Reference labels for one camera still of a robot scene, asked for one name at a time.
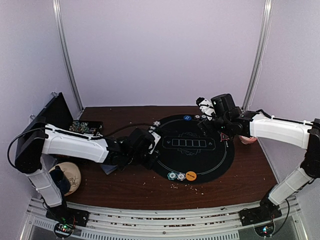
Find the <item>blue small blind button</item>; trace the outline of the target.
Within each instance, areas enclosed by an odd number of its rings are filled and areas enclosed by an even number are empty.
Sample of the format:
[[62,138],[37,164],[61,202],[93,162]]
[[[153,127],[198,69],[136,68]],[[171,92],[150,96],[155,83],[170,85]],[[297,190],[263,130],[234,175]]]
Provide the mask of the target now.
[[183,116],[183,119],[184,119],[185,121],[190,121],[190,120],[192,120],[192,117],[191,117],[190,115],[184,115],[184,116]]

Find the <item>red triangular all-in marker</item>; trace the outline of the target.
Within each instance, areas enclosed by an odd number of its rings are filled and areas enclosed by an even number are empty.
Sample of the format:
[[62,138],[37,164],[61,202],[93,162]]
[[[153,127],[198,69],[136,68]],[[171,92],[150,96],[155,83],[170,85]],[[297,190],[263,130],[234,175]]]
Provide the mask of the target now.
[[227,134],[221,132],[220,133],[220,141],[223,142],[223,141],[228,141],[230,138]]

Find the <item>blue playing card deck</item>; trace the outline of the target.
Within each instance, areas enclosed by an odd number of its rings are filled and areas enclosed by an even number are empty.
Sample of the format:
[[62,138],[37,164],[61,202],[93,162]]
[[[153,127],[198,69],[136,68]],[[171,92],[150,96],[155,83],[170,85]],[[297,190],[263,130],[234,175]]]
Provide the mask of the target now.
[[110,173],[114,172],[118,168],[117,165],[101,164],[100,166],[106,175],[109,175]]

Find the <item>yellow big blind button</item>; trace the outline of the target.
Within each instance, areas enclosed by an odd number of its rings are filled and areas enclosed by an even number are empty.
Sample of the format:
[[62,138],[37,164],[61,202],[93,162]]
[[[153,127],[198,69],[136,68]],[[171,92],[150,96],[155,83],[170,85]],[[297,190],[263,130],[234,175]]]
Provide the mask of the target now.
[[185,178],[188,181],[193,182],[197,179],[197,174],[194,171],[188,171],[185,173]]

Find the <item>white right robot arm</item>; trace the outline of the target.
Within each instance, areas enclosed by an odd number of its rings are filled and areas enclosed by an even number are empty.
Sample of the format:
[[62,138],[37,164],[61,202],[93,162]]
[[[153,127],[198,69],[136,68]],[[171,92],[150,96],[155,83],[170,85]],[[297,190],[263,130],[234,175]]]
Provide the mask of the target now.
[[217,131],[223,140],[234,136],[270,140],[304,151],[298,166],[275,185],[256,210],[259,220],[268,220],[275,205],[320,177],[320,120],[291,120],[267,114],[264,110],[243,110],[229,93],[211,99],[199,97],[196,105],[205,119],[200,123],[205,133]]

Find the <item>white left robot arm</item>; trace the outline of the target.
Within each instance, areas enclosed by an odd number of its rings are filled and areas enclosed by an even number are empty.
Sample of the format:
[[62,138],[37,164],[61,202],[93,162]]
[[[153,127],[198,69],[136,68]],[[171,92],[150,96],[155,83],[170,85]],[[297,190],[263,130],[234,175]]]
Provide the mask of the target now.
[[129,136],[111,138],[61,129],[39,117],[14,139],[17,146],[13,166],[31,180],[52,208],[53,215],[61,222],[67,222],[72,218],[72,211],[63,204],[61,190],[43,166],[44,155],[80,158],[118,168],[127,165],[150,167],[158,157],[155,148],[160,140],[155,129],[136,128]]

